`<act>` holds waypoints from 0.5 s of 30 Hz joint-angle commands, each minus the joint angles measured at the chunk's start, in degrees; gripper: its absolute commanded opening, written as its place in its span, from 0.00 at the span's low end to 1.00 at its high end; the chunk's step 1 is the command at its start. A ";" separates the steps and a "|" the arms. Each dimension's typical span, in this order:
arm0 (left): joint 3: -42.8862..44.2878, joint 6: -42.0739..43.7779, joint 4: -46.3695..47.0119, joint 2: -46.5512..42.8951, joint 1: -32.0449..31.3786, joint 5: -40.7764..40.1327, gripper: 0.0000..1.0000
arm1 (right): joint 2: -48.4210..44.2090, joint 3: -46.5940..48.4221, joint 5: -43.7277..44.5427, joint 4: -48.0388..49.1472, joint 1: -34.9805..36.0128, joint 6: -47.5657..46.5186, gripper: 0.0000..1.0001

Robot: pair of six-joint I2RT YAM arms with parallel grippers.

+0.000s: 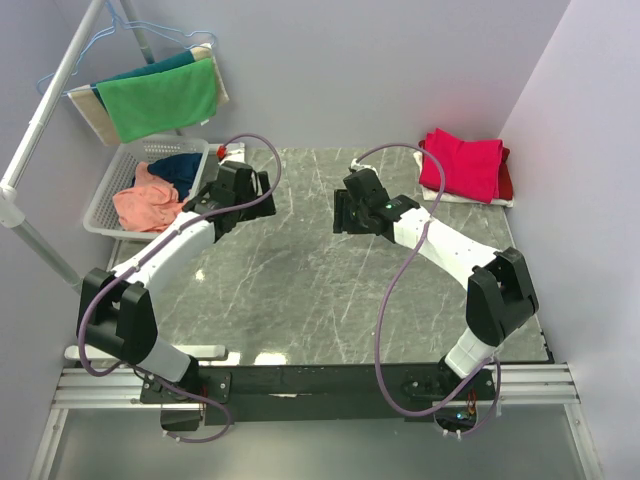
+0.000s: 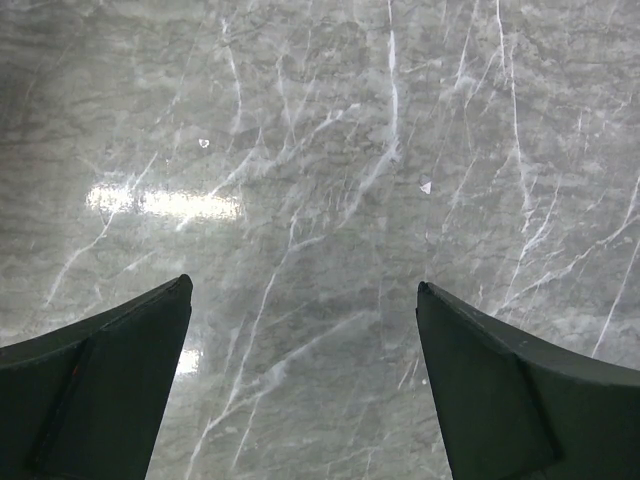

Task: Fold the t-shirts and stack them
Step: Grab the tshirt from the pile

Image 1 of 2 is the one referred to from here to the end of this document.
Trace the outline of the salmon pink t shirt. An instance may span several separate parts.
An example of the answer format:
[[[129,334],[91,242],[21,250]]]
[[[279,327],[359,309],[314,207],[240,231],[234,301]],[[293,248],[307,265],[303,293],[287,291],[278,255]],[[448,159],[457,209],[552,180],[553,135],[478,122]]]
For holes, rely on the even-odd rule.
[[[185,204],[174,185],[151,174],[144,162],[135,169],[133,186],[116,193],[112,201],[121,227],[139,233],[164,231]]]

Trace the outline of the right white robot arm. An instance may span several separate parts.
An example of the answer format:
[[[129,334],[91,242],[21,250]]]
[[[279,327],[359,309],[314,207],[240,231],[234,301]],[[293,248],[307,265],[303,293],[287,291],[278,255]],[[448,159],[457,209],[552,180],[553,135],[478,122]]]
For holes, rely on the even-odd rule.
[[[373,170],[351,173],[334,191],[333,232],[381,236],[411,250],[413,258],[429,260],[463,287],[466,327],[437,366],[436,391],[449,398],[464,397],[474,386],[474,369],[539,310],[522,252],[479,243],[409,197],[390,197]]]

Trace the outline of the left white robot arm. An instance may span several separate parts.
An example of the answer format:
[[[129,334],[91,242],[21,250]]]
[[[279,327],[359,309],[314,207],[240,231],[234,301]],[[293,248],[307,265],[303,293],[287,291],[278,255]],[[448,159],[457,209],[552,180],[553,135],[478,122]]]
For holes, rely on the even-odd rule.
[[[266,171],[224,161],[215,180],[143,250],[110,271],[91,270],[81,284],[78,313],[83,366],[91,366],[86,349],[94,347],[118,363],[164,380],[164,389],[176,401],[186,402],[201,393],[198,361],[161,338],[153,299],[191,259],[238,223],[274,215],[274,186]]]

